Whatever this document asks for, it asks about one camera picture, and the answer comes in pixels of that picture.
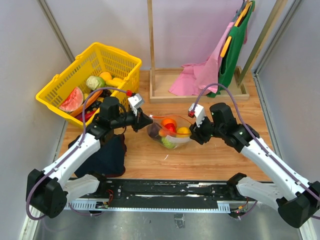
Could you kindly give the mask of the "purple mangosteen toy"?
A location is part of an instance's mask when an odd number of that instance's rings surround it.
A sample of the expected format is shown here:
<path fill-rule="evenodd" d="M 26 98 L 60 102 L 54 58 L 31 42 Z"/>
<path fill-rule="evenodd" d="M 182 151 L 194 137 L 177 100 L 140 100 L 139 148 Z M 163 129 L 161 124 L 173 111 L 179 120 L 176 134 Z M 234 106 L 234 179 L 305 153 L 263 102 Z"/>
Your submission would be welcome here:
<path fill-rule="evenodd" d="M 157 138 L 161 129 L 161 126 L 158 123 L 154 122 L 147 126 L 147 133 L 151 138 Z"/>

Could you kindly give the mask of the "orange fruit toy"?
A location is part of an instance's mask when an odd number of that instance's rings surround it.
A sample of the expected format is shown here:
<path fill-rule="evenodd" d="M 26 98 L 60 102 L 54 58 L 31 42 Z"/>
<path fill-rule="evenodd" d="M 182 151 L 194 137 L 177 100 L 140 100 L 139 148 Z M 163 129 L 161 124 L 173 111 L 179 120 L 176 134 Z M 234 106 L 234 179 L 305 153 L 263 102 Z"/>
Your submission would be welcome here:
<path fill-rule="evenodd" d="M 188 138 L 191 135 L 191 131 L 188 127 L 180 127 L 176 130 L 177 138 Z"/>

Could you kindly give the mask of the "round orange toy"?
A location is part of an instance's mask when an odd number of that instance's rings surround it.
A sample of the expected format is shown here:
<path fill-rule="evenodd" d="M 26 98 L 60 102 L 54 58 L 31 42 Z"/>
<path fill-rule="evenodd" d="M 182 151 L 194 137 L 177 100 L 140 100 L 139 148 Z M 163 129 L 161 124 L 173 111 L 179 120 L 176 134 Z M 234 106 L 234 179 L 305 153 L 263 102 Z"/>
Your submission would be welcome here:
<path fill-rule="evenodd" d="M 166 117 L 161 121 L 161 125 L 166 127 L 167 125 L 169 125 L 170 127 L 176 128 L 177 127 L 177 122 L 170 117 Z"/>

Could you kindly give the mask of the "red bell pepper toy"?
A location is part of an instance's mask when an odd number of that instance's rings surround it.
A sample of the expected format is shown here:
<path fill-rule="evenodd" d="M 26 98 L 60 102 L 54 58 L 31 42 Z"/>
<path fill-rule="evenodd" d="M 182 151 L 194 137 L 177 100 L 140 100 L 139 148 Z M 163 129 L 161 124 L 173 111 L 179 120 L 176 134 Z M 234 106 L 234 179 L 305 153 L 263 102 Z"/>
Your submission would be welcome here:
<path fill-rule="evenodd" d="M 171 133 L 176 133 L 176 125 L 172 122 L 170 123 L 167 123 L 165 126 L 164 126 L 169 132 Z"/>

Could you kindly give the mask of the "clear zip top bag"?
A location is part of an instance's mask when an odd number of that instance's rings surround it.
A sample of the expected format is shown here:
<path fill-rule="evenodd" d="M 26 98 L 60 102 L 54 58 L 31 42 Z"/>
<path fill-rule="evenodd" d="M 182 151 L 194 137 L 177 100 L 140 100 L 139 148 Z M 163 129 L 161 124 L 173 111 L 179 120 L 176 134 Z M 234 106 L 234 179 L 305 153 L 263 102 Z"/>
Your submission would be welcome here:
<path fill-rule="evenodd" d="M 176 115 L 176 114 L 169 114 L 169 115 L 163 115 L 163 116 L 149 115 L 149 117 L 153 119 L 153 123 L 158 123 L 161 126 L 161 130 L 159 131 L 159 133 L 158 133 L 159 136 L 157 138 L 151 138 L 148 135 L 153 141 L 155 141 L 163 146 L 161 139 L 162 139 L 162 137 L 165 137 L 170 142 L 172 142 L 176 145 L 176 147 L 174 149 L 181 147 L 183 145 L 186 145 L 187 143 L 189 143 L 191 141 L 190 136 L 189 137 L 176 137 L 176 133 L 169 132 L 161 124 L 161 122 L 164 118 L 172 118 L 177 123 L 176 131 L 178 128 L 181 128 L 181 127 L 189 128 L 191 126 L 192 122 L 190 120 L 186 119 L 185 117 L 182 117 L 182 116 Z"/>

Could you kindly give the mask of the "green custard apple toy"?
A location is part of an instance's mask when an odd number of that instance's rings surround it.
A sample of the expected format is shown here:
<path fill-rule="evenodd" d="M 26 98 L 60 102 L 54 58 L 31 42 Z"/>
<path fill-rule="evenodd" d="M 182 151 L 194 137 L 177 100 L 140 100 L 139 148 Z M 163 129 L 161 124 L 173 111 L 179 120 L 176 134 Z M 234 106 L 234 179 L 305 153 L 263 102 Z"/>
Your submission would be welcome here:
<path fill-rule="evenodd" d="M 166 147 L 167 149 L 174 149 L 176 147 L 176 145 L 170 142 L 166 137 L 162 137 L 161 142 L 163 146 Z"/>

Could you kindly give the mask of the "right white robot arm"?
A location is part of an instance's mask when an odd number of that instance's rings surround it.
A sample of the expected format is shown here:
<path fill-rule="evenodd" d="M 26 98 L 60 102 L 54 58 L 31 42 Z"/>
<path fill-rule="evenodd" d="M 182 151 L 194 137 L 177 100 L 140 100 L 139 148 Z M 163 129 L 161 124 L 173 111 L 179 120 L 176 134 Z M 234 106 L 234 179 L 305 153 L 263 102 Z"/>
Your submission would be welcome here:
<path fill-rule="evenodd" d="M 274 183 L 270 186 L 237 173 L 228 180 L 227 196 L 238 200 L 242 196 L 261 202 L 276 210 L 291 227 L 300 228 L 320 209 L 320 183 L 310 182 L 277 156 L 247 124 L 239 124 L 231 108 L 224 102 L 210 108 L 212 120 L 205 108 L 193 103 L 188 116 L 195 118 L 189 129 L 190 138 L 199 144 L 219 138 L 238 153 L 254 162 Z"/>

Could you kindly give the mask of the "yellow banana toy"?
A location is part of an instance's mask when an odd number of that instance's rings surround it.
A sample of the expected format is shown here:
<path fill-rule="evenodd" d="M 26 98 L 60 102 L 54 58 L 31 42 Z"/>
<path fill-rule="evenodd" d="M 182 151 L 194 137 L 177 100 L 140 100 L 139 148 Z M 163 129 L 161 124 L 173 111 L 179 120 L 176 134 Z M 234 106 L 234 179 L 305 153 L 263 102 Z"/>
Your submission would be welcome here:
<path fill-rule="evenodd" d="M 107 86 L 111 86 L 111 87 L 115 87 L 115 88 L 119 88 L 124 82 L 125 82 L 124 80 L 117 78 L 117 77 L 105 80 L 105 84 Z"/>

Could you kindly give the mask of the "black grape bunch toy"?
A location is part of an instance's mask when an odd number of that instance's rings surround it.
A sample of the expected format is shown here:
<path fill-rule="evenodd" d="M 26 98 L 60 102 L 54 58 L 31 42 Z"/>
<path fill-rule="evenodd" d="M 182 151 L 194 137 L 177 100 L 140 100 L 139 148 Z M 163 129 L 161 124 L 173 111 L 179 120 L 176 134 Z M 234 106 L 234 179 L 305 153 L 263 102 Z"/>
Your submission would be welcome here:
<path fill-rule="evenodd" d="M 92 112 L 96 111 L 102 102 L 99 100 L 94 101 L 88 108 L 87 111 Z"/>

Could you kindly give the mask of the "orange carrot toy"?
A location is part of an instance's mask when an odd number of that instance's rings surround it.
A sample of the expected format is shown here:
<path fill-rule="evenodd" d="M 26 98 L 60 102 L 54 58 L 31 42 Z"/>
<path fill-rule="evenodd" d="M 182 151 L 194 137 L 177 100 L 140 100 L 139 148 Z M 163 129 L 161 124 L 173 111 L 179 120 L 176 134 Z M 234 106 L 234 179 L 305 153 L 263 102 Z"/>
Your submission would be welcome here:
<path fill-rule="evenodd" d="M 88 97 L 85 99 L 84 103 L 75 111 L 71 112 L 69 115 L 72 117 L 76 117 L 78 114 L 82 112 L 83 109 L 89 107 L 101 95 L 102 92 L 102 90 L 97 90 L 95 93 L 90 93 Z"/>

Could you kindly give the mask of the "yellow lemon toy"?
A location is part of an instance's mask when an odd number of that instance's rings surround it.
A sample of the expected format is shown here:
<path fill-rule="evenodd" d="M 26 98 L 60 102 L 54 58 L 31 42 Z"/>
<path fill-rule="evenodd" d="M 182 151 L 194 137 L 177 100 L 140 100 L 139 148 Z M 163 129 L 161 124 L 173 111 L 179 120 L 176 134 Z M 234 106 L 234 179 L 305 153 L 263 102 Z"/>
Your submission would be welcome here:
<path fill-rule="evenodd" d="M 102 72 L 102 73 L 99 75 L 99 77 L 101 77 L 104 81 L 108 81 L 108 80 L 112 80 L 112 79 L 113 79 L 112 75 L 111 75 L 109 72 L 107 72 L 107 71 Z"/>

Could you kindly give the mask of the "green cabbage toy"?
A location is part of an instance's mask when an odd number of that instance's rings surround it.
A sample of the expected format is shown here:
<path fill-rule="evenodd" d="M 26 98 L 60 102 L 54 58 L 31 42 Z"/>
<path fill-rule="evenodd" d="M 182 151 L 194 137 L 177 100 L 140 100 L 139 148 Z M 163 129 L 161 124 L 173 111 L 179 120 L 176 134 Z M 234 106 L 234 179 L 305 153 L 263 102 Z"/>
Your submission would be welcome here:
<path fill-rule="evenodd" d="M 99 88 L 104 88 L 106 86 L 106 83 L 104 81 L 104 79 L 102 77 L 99 76 L 90 76 L 87 80 L 86 80 L 86 86 L 94 91 L 96 89 Z"/>

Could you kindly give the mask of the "watermelon slice toy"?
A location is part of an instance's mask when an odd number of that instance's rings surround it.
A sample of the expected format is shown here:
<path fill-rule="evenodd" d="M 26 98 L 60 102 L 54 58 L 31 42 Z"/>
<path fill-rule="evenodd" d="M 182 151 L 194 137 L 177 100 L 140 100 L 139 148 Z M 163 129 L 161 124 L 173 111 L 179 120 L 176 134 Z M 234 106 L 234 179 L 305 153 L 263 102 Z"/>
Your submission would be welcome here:
<path fill-rule="evenodd" d="M 75 87 L 66 100 L 59 106 L 59 109 L 71 113 L 77 110 L 84 101 L 84 95 L 79 87 Z"/>

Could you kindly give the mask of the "left wooden rack post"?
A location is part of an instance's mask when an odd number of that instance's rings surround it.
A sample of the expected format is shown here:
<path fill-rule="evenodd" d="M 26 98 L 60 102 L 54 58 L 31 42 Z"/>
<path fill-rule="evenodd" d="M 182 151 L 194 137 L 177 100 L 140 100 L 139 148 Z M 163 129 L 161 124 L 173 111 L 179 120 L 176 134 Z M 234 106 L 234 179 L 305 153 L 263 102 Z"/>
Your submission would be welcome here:
<path fill-rule="evenodd" d="M 155 47 L 154 47 L 154 23 L 153 23 L 153 1 L 147 0 L 148 30 L 150 46 L 150 90 L 154 94 L 156 87 L 156 65 L 155 65 Z"/>

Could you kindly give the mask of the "right wooden rack post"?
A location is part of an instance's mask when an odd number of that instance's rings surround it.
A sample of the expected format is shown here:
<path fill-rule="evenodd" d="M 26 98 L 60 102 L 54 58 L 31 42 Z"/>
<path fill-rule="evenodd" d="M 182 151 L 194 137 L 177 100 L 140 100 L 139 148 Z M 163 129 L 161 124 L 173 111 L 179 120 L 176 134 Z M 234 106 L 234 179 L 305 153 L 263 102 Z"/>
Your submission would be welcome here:
<path fill-rule="evenodd" d="M 287 0 L 276 0 L 273 8 L 257 38 L 257 41 L 255 45 L 253 46 L 253 49 L 244 65 L 244 68 L 240 72 L 240 75 L 236 78 L 236 84 L 238 88 L 241 88 L 243 85 L 244 77 L 246 76 L 248 70 L 253 66 L 255 61 L 257 60 L 262 48 L 264 47 L 269 35 L 271 34 L 272 30 L 275 27 L 275 24 L 277 23 L 280 15 L 282 14 L 286 4 Z"/>

